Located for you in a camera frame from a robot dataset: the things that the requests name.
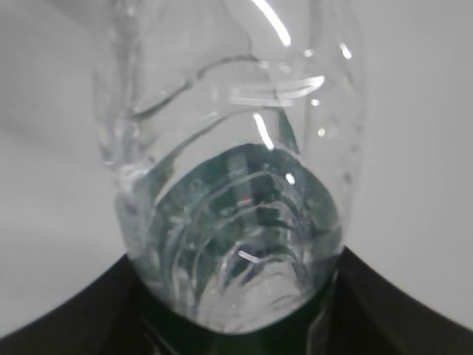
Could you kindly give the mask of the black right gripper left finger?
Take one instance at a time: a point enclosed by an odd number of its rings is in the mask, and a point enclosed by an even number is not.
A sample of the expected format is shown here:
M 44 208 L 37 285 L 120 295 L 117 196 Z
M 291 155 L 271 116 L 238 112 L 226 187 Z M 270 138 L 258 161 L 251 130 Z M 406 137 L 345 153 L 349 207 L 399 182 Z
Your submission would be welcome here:
M 79 294 L 1 338 L 1 353 L 158 354 L 140 321 L 137 276 L 121 257 Z

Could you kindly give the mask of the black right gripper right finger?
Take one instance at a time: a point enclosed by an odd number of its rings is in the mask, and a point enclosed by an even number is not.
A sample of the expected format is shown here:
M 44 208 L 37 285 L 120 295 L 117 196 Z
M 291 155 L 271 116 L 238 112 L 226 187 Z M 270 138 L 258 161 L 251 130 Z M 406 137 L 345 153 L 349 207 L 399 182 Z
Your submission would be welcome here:
M 315 354 L 471 354 L 472 331 L 427 307 L 346 248 L 322 260 L 332 276 L 313 329 Z

